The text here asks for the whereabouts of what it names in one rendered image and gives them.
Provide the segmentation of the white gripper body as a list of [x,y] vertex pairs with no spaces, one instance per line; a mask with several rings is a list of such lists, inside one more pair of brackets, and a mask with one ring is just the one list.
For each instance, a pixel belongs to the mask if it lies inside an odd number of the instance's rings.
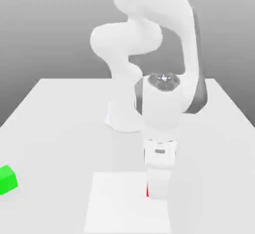
[[171,170],[152,168],[147,170],[148,193],[151,199],[167,199],[171,176]]

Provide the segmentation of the small green cube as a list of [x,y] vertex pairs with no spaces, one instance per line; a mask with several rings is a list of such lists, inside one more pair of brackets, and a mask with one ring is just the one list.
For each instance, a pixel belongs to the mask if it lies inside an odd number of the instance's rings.
[[9,191],[18,187],[15,172],[10,166],[5,165],[0,168],[0,195],[4,195]]

